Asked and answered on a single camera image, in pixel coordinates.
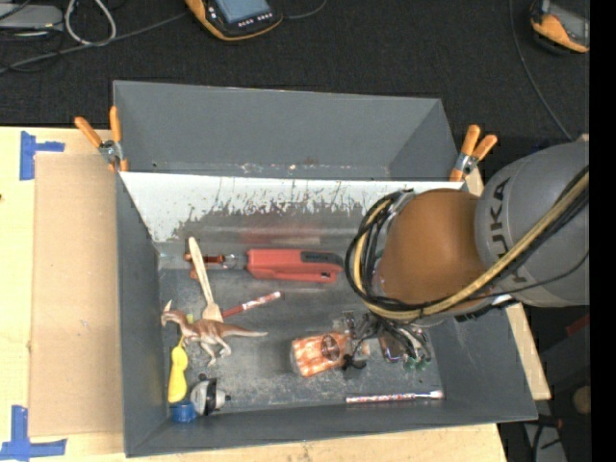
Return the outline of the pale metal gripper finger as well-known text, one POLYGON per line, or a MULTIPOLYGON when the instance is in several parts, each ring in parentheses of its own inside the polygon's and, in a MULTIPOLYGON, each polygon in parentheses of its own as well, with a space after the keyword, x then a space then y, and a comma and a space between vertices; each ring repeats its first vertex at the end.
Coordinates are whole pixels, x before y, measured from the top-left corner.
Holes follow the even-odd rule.
POLYGON ((351 339, 346 346, 342 369, 363 370, 367 366, 370 356, 371 349, 367 338, 351 339))
POLYGON ((348 336, 355 336, 357 332, 357 320, 354 313, 343 312, 338 318, 333 320, 332 327, 335 332, 348 336))

